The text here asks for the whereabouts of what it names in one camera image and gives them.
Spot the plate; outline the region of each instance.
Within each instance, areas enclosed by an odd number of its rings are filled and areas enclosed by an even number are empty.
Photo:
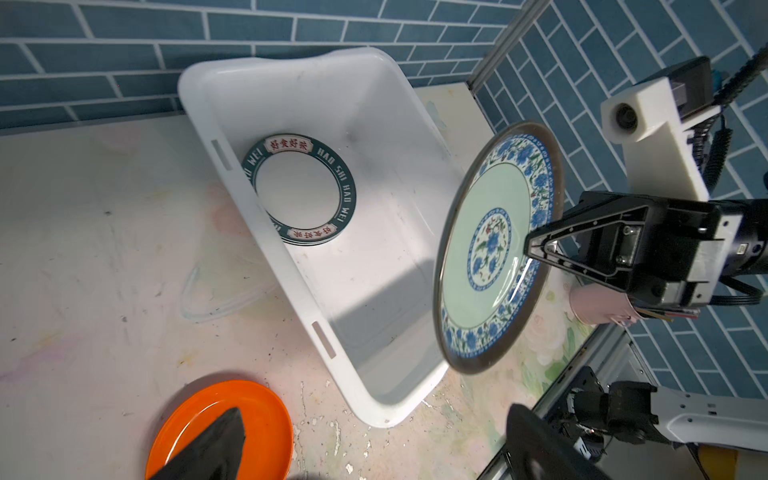
[[[275,134],[251,147],[243,170],[283,241],[320,245],[339,235],[357,204],[344,160],[323,142]]]
[[[246,380],[216,383],[174,410],[155,437],[147,460],[149,479],[227,410],[237,407],[245,426],[238,480],[284,480],[293,453],[293,426],[280,398]]]
[[[530,230],[563,213],[561,155],[541,124],[514,124],[485,145],[443,230],[433,312],[439,344],[459,372],[496,363],[517,339],[548,266],[523,255]]]

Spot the blue and white floral plate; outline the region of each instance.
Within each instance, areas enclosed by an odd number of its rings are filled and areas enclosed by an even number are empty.
[[[548,267],[523,255],[529,231],[562,216],[554,135],[525,122],[497,134],[467,172],[449,214],[435,276],[435,329],[460,372],[481,372],[522,331]]]

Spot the orange plate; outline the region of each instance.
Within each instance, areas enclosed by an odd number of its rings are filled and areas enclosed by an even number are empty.
[[[195,439],[228,409],[243,416],[245,444],[237,480],[284,480],[293,453],[288,410],[267,387],[246,380],[217,383],[192,395],[165,422],[147,459],[146,478]]]

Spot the white plastic basin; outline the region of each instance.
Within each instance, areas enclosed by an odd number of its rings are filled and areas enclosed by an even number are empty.
[[[402,421],[447,369],[432,282],[463,175],[397,64],[375,48],[210,61],[181,75],[179,95],[351,409],[372,426]],[[284,243],[240,167],[258,140],[288,132],[331,147],[355,180],[351,221],[322,245]]]

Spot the pink cup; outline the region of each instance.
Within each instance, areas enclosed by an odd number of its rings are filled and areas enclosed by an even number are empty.
[[[640,315],[632,308],[626,293],[617,292],[597,283],[575,287],[571,290],[571,309],[582,323],[618,323],[631,325]]]

